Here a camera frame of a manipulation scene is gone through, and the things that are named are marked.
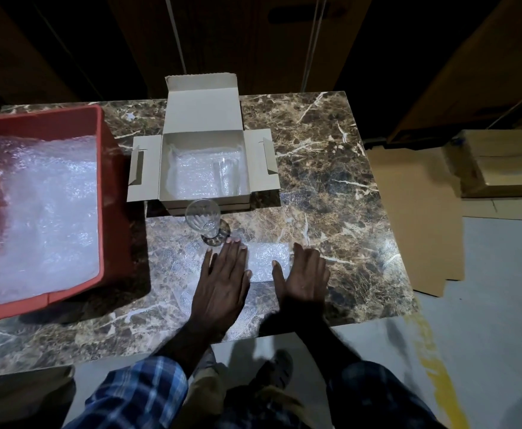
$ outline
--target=bubble wrap lining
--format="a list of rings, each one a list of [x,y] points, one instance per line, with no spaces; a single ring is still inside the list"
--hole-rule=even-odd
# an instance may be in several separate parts
[[[288,244],[278,243],[245,243],[247,245],[247,269],[253,273],[251,287],[245,307],[241,314],[227,332],[227,338],[234,340],[245,330],[255,315],[262,315],[263,308],[257,306],[257,297],[267,292],[267,288],[273,288],[271,265],[272,260],[277,260],[283,269],[283,275],[288,277],[290,271],[290,254]],[[173,294],[181,311],[189,317],[195,289],[198,286],[201,263],[206,253],[207,246],[201,241],[192,241],[187,244],[180,253],[180,258],[172,265],[172,272],[184,278],[186,285],[182,288],[174,288]],[[215,252],[220,252],[222,247],[215,247]]]
[[[215,198],[249,193],[242,147],[179,150],[168,155],[166,189],[176,199]]]
[[[0,304],[99,273],[96,138],[0,137]]]

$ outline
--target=brown marble table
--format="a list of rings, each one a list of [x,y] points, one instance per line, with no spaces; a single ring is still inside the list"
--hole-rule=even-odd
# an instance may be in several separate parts
[[[331,269],[331,325],[404,315],[413,292],[343,92],[243,96],[246,129],[271,128],[282,189],[253,196],[248,212],[224,214],[245,242],[297,241],[318,248]],[[96,102],[126,154],[136,135],[161,132],[166,100]],[[80,103],[5,107],[2,114]],[[129,203],[135,275],[46,310],[0,320],[0,374],[149,352],[183,324],[177,267],[199,237],[159,203]],[[257,335],[276,309],[272,285],[256,284],[254,313],[236,338]]]

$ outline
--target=red plastic crate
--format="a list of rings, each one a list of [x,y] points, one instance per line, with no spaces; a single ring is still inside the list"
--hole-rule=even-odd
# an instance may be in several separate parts
[[[130,230],[125,213],[124,155],[97,105],[0,116],[0,136],[55,140],[96,136],[100,271],[68,290],[0,304],[0,319],[28,313],[132,272]]]

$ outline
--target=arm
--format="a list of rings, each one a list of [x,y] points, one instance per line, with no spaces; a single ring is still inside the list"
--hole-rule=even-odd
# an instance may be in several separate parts
[[[279,323],[297,333],[313,356],[324,381],[333,425],[363,427],[443,427],[430,409],[386,367],[363,361],[323,319],[330,273],[320,253],[294,246],[295,258],[287,280],[273,263]]]
[[[349,364],[360,361],[356,352],[336,337],[324,322],[324,297],[330,278],[329,268],[317,250],[293,246],[294,260],[287,280],[279,262],[273,261],[273,281],[279,300],[275,323],[295,331],[307,346],[325,382]]]
[[[203,353],[223,338],[243,308],[251,277],[246,257],[239,239],[228,238],[219,256],[208,250],[188,322],[151,357],[110,372],[65,429],[169,427]]]

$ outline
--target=box lid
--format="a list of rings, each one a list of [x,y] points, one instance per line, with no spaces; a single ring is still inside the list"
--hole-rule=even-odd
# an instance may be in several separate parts
[[[135,136],[128,176],[128,202],[160,195],[161,136]]]
[[[243,131],[251,192],[280,189],[277,158],[270,129]]]
[[[243,130],[235,74],[172,75],[163,133]]]

